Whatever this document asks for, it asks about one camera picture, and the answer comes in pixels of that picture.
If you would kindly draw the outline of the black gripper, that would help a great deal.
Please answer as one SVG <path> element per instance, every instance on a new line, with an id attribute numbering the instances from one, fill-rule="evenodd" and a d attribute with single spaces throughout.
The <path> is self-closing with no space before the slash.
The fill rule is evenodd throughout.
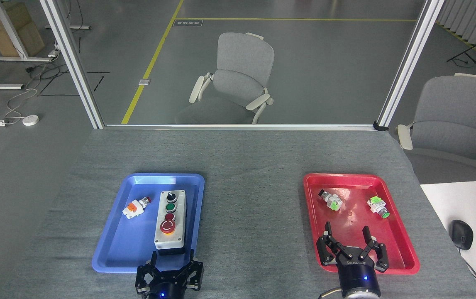
<path id="1" fill-rule="evenodd" d="M 381 273 L 389 269 L 386 245 L 379 243 L 376 237 L 371 235 L 369 226 L 364 226 L 362 233 L 366 246 L 359 253 L 359 259 L 357 254 L 352 254 L 352 259 L 349 259 L 346 247 L 332 236 L 330 222 L 325 223 L 323 235 L 316 241 L 320 265 L 337 264 L 344 298 L 379 298 L 381 291 L 374 269 Z M 376 263 L 368 257 L 371 250 L 376 252 Z"/>
<path id="2" fill-rule="evenodd" d="M 137 267 L 135 289 L 138 295 L 146 299 L 184 299 L 186 289 L 200 291 L 203 280 L 203 263 L 195 257 L 195 251 L 190 250 L 190 261 L 175 274 L 175 282 L 155 282 L 160 276 L 156 267 L 157 251 L 153 251 L 151 259 Z"/>

